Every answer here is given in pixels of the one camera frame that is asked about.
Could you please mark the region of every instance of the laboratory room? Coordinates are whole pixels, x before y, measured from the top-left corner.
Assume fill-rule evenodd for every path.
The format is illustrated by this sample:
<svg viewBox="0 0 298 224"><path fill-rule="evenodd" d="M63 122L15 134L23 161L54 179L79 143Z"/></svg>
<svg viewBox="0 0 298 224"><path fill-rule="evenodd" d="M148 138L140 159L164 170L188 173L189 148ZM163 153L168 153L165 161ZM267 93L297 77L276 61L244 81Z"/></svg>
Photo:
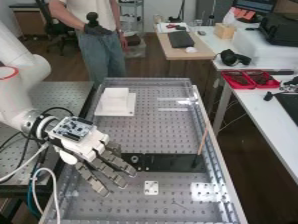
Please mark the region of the laboratory room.
<svg viewBox="0 0 298 224"><path fill-rule="evenodd" d="M0 0L0 224L298 224L298 0Z"/></svg>

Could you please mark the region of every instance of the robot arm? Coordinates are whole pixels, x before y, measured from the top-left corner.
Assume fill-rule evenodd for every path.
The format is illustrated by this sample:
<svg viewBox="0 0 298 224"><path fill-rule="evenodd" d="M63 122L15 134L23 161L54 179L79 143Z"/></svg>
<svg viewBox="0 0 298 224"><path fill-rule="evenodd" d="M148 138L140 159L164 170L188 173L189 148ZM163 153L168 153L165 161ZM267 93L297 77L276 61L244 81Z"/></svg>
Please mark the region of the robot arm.
<svg viewBox="0 0 298 224"><path fill-rule="evenodd" d="M119 157L120 145L110 141L92 122L79 117L62 121L34 108L28 91L51 73L47 60L32 55L0 21L0 122L48 141L64 162L76 165L83 178L102 196L110 190L91 171L100 171L114 183L127 187L126 179L114 168L136 176L136 169Z"/></svg>

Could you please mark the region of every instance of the black chair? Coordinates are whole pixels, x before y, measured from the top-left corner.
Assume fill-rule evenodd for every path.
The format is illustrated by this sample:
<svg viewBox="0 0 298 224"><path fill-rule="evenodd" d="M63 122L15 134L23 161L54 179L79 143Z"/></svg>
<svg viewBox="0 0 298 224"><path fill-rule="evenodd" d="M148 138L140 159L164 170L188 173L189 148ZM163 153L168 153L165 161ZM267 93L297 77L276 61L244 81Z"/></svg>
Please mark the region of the black chair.
<svg viewBox="0 0 298 224"><path fill-rule="evenodd" d="M75 29L67 26L58 19L52 18L48 3L46 3L44 0L36 0L36 4L46 19L46 33L50 36L51 42L54 42L56 38L59 38L58 42L48 44L47 52L50 52L51 47L58 46L60 48L60 55L63 56L63 51L67 43L72 42L76 44L76 47L79 46Z"/></svg>

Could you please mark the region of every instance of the red object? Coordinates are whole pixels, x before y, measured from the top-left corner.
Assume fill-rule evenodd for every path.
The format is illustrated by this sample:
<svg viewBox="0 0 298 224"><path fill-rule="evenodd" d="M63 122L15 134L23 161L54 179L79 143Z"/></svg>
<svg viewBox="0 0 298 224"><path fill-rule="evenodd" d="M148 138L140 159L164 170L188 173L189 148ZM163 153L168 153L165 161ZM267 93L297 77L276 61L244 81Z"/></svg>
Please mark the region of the red object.
<svg viewBox="0 0 298 224"><path fill-rule="evenodd" d="M248 10L243 9L240 14L237 15L237 18L241 19L243 17L245 17Z"/></svg>
<svg viewBox="0 0 298 224"><path fill-rule="evenodd" d="M223 71L221 75L233 89L255 89L256 83L243 71Z"/></svg>
<svg viewBox="0 0 298 224"><path fill-rule="evenodd" d="M235 10L236 17L240 15L240 13L241 13L241 9L236 8L236 10Z"/></svg>
<svg viewBox="0 0 298 224"><path fill-rule="evenodd" d="M252 20L255 14L256 14L255 11L249 11L249 12L247 13L247 15L244 16L244 18L248 19L248 20Z"/></svg>
<svg viewBox="0 0 298 224"><path fill-rule="evenodd" d="M175 25L175 24L169 24L169 25L167 26L167 28L169 28L169 29L176 28L176 27L177 27L177 25Z"/></svg>
<svg viewBox="0 0 298 224"><path fill-rule="evenodd" d="M249 79L256 83L256 87L259 89L276 89L280 88L281 83L273 78L273 76L261 70L247 70L244 71L245 75L249 77ZM255 79L252 78L253 75L260 76L259 79L265 80L265 83L259 83L257 81L255 81Z"/></svg>
<svg viewBox="0 0 298 224"><path fill-rule="evenodd" d="M6 79L11 79L12 77L15 77L18 74L19 74L19 69L18 68L14 68L14 67L10 67L10 66L3 66L3 67L7 67L7 68L12 68L15 71L11 75L8 75L7 77L3 77L0 78L0 81L2 80L6 80Z"/></svg>

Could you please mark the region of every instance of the red tray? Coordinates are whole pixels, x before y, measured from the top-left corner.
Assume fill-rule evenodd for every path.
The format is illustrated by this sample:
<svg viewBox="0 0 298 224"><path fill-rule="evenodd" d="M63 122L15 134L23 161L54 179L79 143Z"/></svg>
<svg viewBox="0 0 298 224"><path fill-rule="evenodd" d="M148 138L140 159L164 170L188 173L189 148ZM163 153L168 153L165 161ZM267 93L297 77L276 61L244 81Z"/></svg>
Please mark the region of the red tray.
<svg viewBox="0 0 298 224"><path fill-rule="evenodd" d="M272 77L272 75L261 70L247 70L244 71L248 75L249 79L256 83L256 87L260 89L276 89L280 88L281 83ZM267 80L263 84L256 81L255 78L252 78L253 75L259 75L260 77L264 77L264 80Z"/></svg>
<svg viewBox="0 0 298 224"><path fill-rule="evenodd" d="M224 79L227 80L227 82L231 84L233 89L255 89L256 88L255 81L248 77L248 75L243 71L237 71L237 70L223 71L221 75Z"/></svg>

